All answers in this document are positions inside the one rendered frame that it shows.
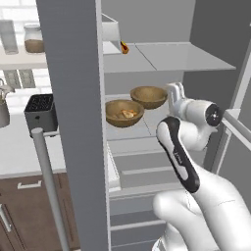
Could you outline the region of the grey fridge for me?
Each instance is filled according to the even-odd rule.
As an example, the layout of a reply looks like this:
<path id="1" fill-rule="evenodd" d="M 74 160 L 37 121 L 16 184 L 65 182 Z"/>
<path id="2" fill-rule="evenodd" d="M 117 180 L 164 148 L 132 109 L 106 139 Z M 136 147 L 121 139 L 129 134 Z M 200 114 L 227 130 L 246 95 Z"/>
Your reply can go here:
<path id="1" fill-rule="evenodd" d="M 213 173 L 224 134 L 223 119 L 251 41 L 251 0 L 102 0 L 102 13 L 114 24 L 103 34 L 108 41 L 123 41 L 127 46 L 130 43 L 190 42 L 234 66 L 234 70 L 105 73 L 104 76 L 108 102 L 129 100 L 130 91 L 137 86 L 156 86 L 167 91 L 168 83 L 181 82 L 187 98 L 217 104 L 223 113 L 217 131 L 211 134 L 203 150 L 189 152 L 196 164 Z M 178 189 L 112 200 L 150 195 L 154 200 L 160 192 Z"/>

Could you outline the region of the short glass fridge shelf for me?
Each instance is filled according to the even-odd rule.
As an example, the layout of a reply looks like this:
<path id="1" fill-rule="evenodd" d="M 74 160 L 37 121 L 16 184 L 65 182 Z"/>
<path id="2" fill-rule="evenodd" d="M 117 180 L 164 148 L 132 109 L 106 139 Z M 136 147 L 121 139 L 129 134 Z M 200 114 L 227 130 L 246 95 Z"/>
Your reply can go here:
<path id="1" fill-rule="evenodd" d="M 155 137 L 157 124 L 169 113 L 169 103 L 165 102 L 157 109 L 145 110 L 143 117 L 135 125 L 128 127 L 116 127 L 106 123 L 107 139 L 122 140 Z"/>

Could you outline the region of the grey fridge drawer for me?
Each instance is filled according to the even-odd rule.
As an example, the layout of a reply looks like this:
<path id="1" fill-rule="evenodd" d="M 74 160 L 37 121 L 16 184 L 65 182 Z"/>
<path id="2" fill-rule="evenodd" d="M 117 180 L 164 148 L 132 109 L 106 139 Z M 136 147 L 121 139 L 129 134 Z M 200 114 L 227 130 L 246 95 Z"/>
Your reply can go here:
<path id="1" fill-rule="evenodd" d="M 121 190 L 112 198 L 181 188 L 166 152 L 155 137 L 109 142 L 119 171 Z"/>

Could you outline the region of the grey wall outlet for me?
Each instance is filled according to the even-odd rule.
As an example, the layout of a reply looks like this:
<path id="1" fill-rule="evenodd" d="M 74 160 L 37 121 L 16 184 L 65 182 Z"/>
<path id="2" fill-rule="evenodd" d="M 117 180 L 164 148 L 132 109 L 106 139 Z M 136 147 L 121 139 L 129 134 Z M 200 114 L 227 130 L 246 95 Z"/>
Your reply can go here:
<path id="1" fill-rule="evenodd" d="M 16 70 L 4 71 L 4 77 L 8 85 L 15 89 L 21 89 L 21 83 L 18 72 Z"/>
<path id="2" fill-rule="evenodd" d="M 34 88 L 35 81 L 32 70 L 19 70 L 23 88 Z"/>

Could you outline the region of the grey freezer drawer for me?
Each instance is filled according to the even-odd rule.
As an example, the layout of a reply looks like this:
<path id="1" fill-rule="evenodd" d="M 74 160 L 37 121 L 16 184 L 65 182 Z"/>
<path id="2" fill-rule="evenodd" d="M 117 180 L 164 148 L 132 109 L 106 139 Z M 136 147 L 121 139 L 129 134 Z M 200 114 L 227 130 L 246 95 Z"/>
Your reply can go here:
<path id="1" fill-rule="evenodd" d="M 152 201 L 153 195 L 110 201 L 112 251 L 151 251 L 165 229 Z"/>

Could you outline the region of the wide glass fridge shelf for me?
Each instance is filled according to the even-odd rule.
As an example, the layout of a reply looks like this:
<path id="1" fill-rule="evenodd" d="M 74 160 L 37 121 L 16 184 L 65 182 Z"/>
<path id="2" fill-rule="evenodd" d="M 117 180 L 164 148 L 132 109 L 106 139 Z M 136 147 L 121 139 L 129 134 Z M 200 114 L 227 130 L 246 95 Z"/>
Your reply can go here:
<path id="1" fill-rule="evenodd" d="M 190 42 L 130 43 L 128 47 L 127 54 L 104 56 L 106 74 L 234 70 L 233 65 Z"/>

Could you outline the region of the brown wooden cupboard door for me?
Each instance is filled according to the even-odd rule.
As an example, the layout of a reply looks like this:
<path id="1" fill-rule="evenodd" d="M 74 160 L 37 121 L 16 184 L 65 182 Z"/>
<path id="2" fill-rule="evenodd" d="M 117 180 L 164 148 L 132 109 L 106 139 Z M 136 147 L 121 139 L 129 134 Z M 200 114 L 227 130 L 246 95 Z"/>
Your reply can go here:
<path id="1" fill-rule="evenodd" d="M 0 251 L 63 251 L 48 201 L 0 204 L 12 225 L 8 232 L 0 218 Z"/>

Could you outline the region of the black and grey toaster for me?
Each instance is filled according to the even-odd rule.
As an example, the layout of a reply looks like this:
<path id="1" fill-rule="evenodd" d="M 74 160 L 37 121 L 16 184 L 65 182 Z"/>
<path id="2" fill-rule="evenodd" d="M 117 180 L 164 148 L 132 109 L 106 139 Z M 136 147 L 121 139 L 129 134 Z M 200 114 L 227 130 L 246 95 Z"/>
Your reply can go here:
<path id="1" fill-rule="evenodd" d="M 28 131 L 41 127 L 44 132 L 56 131 L 58 120 L 52 93 L 31 95 L 24 110 Z"/>

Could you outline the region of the glass jar with brown contents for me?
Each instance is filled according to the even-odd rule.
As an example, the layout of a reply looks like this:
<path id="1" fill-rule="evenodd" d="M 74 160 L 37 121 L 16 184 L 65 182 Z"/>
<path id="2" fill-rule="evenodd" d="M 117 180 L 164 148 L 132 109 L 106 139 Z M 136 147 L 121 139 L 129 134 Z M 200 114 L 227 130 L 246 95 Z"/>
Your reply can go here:
<path id="1" fill-rule="evenodd" d="M 44 43 L 39 24 L 27 24 L 25 29 L 25 50 L 27 53 L 43 53 Z"/>

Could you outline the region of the grey metal kettle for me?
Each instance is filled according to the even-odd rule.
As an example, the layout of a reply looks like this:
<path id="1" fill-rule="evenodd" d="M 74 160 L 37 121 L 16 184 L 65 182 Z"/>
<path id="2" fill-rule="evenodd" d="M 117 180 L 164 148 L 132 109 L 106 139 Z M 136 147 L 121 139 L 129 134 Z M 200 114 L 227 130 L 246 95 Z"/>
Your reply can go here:
<path id="1" fill-rule="evenodd" d="M 0 78 L 0 128 L 10 124 L 10 113 L 6 97 L 10 92 L 15 92 L 15 88 L 4 83 Z"/>

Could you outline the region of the clear glass canister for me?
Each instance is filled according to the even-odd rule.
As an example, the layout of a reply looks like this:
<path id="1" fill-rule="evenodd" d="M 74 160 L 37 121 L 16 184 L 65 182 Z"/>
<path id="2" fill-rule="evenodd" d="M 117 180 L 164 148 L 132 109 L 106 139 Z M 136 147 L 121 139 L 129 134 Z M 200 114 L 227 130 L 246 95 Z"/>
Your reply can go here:
<path id="1" fill-rule="evenodd" d="M 7 55 L 18 54 L 18 44 L 12 20 L 0 20 L 0 39 Z"/>

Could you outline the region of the fridge door with rails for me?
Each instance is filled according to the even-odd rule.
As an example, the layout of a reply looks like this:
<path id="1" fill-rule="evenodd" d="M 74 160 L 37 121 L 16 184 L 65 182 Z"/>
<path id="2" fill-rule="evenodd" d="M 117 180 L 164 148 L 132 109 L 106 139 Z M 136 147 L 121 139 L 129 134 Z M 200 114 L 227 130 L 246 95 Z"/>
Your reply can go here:
<path id="1" fill-rule="evenodd" d="M 251 211 L 251 41 L 223 124 L 212 172 L 231 181 Z"/>

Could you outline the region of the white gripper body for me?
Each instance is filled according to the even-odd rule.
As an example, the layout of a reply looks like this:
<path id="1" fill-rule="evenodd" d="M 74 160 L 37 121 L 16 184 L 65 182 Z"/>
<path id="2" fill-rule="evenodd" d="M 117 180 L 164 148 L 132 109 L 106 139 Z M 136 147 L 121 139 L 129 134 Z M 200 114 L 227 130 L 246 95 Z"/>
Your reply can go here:
<path id="1" fill-rule="evenodd" d="M 176 102 L 185 98 L 184 88 L 181 82 L 173 82 L 167 84 L 167 92 L 169 99 L 172 102 Z"/>

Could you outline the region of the grey fridge door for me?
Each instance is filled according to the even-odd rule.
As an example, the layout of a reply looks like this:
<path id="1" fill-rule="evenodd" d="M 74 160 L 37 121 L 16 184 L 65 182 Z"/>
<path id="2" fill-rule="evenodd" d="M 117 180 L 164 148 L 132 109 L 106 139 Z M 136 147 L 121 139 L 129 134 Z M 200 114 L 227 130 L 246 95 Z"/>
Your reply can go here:
<path id="1" fill-rule="evenodd" d="M 101 0 L 36 0 L 81 251 L 112 251 Z"/>

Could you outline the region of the white wall shelf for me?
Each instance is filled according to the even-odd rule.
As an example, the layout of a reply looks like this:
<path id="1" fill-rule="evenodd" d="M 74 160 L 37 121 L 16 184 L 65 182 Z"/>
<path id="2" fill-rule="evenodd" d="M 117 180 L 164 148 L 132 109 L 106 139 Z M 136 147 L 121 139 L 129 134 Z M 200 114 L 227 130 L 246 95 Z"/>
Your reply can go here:
<path id="1" fill-rule="evenodd" d="M 44 55 L 27 54 L 21 51 L 19 54 L 7 55 L 0 51 L 0 70 L 32 70 L 46 69 L 47 62 Z"/>

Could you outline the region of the empty wooden bowl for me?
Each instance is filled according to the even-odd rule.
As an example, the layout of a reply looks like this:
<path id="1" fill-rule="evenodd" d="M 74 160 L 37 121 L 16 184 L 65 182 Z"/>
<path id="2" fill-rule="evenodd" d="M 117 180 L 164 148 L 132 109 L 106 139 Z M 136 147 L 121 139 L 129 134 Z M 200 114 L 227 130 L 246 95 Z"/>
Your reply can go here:
<path id="1" fill-rule="evenodd" d="M 130 97 L 147 110 L 157 109 L 162 106 L 167 98 L 167 91 L 156 86 L 137 86 L 130 91 Z"/>

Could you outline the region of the brown wooden drawer front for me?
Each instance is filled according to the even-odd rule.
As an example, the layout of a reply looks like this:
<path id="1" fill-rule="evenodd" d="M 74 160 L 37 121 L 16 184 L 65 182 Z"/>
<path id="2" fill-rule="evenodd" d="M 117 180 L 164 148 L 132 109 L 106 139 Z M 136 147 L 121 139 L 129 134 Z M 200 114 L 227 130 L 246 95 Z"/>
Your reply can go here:
<path id="1" fill-rule="evenodd" d="M 69 179 L 66 173 L 53 174 L 58 199 L 61 204 L 71 197 Z M 39 188 L 17 189 L 19 182 L 23 184 L 36 183 L 42 180 Z M 47 190 L 43 176 L 21 176 L 0 179 L 0 200 L 7 205 L 37 203 L 48 201 Z"/>

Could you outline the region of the wooden bowl with food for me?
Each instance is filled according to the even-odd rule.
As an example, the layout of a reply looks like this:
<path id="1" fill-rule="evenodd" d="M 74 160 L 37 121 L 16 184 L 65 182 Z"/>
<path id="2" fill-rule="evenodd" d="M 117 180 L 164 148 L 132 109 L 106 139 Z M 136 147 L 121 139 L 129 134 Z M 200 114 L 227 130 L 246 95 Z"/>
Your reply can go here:
<path id="1" fill-rule="evenodd" d="M 122 110 L 129 110 L 136 112 L 137 116 L 133 118 L 125 118 Z M 144 115 L 144 108 L 142 105 L 135 101 L 117 99 L 106 103 L 106 121 L 116 127 L 129 127 L 133 126 L 140 121 Z"/>

